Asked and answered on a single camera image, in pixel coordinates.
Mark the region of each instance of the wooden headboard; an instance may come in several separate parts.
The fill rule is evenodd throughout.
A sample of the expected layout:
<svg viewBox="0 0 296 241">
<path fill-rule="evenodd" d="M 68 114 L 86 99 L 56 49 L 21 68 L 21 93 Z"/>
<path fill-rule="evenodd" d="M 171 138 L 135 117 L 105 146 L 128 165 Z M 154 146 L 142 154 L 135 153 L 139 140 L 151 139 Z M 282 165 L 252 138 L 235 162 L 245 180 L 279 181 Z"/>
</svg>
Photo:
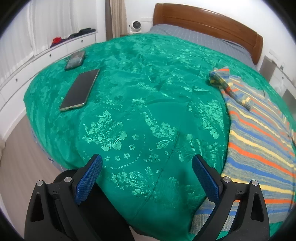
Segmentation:
<svg viewBox="0 0 296 241">
<path fill-rule="evenodd" d="M 153 25 L 170 24 L 230 40 L 245 47 L 257 64 L 263 47 L 263 37 L 242 23 L 203 8 L 157 3 L 154 8 Z"/>
</svg>

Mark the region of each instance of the textured blue pad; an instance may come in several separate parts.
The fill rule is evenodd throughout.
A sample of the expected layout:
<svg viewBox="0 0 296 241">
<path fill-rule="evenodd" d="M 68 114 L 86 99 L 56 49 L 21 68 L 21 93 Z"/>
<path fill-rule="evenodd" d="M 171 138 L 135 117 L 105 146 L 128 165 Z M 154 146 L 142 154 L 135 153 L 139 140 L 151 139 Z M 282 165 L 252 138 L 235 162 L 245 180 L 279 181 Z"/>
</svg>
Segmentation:
<svg viewBox="0 0 296 241">
<path fill-rule="evenodd" d="M 75 201 L 77 205 L 79 205 L 82 201 L 85 201 L 88 197 L 96 179 L 102 170 L 102 166 L 102 157 L 98 155 L 76 187 Z"/>
<path fill-rule="evenodd" d="M 218 203 L 220 200 L 219 188 L 197 156 L 194 156 L 192 159 L 192 169 L 202 185 L 208 199 L 211 202 Z"/>
</svg>

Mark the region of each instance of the striped clothing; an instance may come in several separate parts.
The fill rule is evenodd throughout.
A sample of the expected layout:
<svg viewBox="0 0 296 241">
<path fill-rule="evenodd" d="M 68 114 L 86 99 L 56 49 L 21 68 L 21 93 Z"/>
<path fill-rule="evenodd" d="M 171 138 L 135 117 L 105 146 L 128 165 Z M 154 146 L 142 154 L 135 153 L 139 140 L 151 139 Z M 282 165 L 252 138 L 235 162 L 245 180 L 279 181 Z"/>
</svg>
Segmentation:
<svg viewBox="0 0 296 241">
<path fill-rule="evenodd" d="M 219 87 L 231 119 L 228 154 L 221 176 L 240 183 L 257 180 L 269 222 L 283 221 L 295 199 L 295 132 L 265 91 L 230 75 L 228 67 L 211 71 L 210 82 Z M 222 231 L 230 229 L 238 204 L 239 201 L 233 203 Z M 191 233 L 201 229 L 214 206 L 208 199 L 204 201 L 195 213 Z"/>
</svg>

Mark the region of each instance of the green floral bedspread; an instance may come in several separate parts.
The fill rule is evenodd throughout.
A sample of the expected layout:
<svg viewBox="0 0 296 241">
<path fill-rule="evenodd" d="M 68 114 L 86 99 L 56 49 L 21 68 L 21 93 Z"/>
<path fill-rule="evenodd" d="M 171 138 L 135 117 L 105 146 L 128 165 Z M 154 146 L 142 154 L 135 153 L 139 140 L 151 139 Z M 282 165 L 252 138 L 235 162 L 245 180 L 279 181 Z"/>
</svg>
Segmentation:
<svg viewBox="0 0 296 241">
<path fill-rule="evenodd" d="M 94 44 L 82 66 L 66 59 L 42 70 L 24 102 L 40 143 L 58 163 L 78 168 L 98 153 L 97 180 L 134 227 L 160 240 L 191 240 L 192 217 L 205 193 L 192 171 L 201 154 L 222 171 L 229 116 L 213 67 L 229 66 L 247 84 L 264 89 L 295 127 L 281 97 L 238 60 L 175 37 L 136 34 Z M 100 68 L 86 106 L 60 112 L 79 73 Z"/>
</svg>

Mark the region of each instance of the wooden floor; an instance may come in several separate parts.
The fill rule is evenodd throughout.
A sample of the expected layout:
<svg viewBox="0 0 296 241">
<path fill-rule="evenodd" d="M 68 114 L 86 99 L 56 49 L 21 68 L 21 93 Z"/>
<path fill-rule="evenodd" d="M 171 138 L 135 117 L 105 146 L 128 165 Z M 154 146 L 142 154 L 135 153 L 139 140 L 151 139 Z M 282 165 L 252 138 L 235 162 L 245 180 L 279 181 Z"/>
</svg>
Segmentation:
<svg viewBox="0 0 296 241">
<path fill-rule="evenodd" d="M 59 173 L 33 141 L 29 120 L 25 116 L 8 137 L 0 162 L 0 193 L 14 227 L 22 237 L 36 182 L 52 183 Z M 157 241 L 139 235 L 133 229 L 131 231 L 136 241 Z"/>
</svg>

